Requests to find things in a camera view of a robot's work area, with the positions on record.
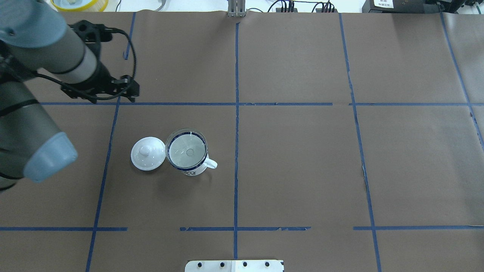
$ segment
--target white metal plate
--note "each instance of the white metal plate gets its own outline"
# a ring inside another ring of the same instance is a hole
[[[189,261],[185,266],[185,272],[284,272],[284,261],[282,260]]]

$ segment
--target white label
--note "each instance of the white label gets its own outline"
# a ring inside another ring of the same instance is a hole
[[[377,7],[388,8],[388,9],[393,8],[393,0],[373,0],[373,3],[375,3],[375,6]]]

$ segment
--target black wire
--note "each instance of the black wire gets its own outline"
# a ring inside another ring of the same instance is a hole
[[[91,98],[91,99],[94,99],[94,100],[111,100],[111,99],[117,98],[118,96],[123,94],[126,90],[128,90],[131,87],[131,85],[132,85],[132,83],[135,79],[135,76],[136,76],[136,52],[135,52],[135,47],[133,46],[133,42],[131,41],[131,38],[129,37],[129,35],[124,30],[120,30],[120,29],[116,29],[116,28],[112,28],[110,30],[113,33],[119,33],[119,34],[124,35],[128,39],[129,45],[131,46],[131,52],[133,53],[133,75],[131,76],[131,80],[128,82],[128,85],[126,85],[124,88],[122,88],[121,91],[119,91],[117,94],[112,95],[112,96],[108,96],[108,97],[98,97],[98,96],[95,96],[95,95],[86,94],[83,91],[79,91],[78,89],[73,88],[72,86],[69,86],[68,84],[66,84],[66,83],[64,83],[60,80],[57,80],[53,77],[43,75],[43,74],[39,74],[37,72],[35,72],[34,75],[41,77],[41,78],[45,78],[45,79],[50,80],[52,82],[55,82],[55,83],[63,86],[64,88],[79,94],[79,96],[83,97],[83,98]]]
[[[316,5],[314,5],[314,8],[313,8],[313,10],[311,11],[311,13],[313,13],[313,12],[314,12],[314,10],[316,9],[316,7],[317,7],[319,4],[323,5],[323,7],[324,7],[324,3],[323,3],[323,2],[318,2],[318,3],[316,3]]]
[[[262,10],[258,9],[258,8],[250,8],[250,9],[247,9],[247,10],[258,10],[260,12],[263,12]]]
[[[115,9],[114,11],[118,11],[118,7],[120,6],[121,1],[122,1],[122,0],[120,0],[120,2],[118,3],[118,5],[116,6],[116,9]]]
[[[276,2],[272,3],[272,5],[269,7],[269,9],[267,10],[267,12],[270,12],[271,11],[271,8],[277,3],[277,2],[282,2],[284,3],[284,8],[287,8],[287,3],[286,1],[284,0],[277,0]]]

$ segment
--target mug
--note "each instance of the mug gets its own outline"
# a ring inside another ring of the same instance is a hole
[[[187,176],[199,175],[207,167],[217,168],[217,163],[209,158],[205,137],[196,129],[179,129],[168,137],[166,144],[166,158]]]

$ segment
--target lid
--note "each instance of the lid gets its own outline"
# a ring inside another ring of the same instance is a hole
[[[165,144],[155,137],[143,138],[131,149],[131,162],[143,171],[156,169],[165,157]]]

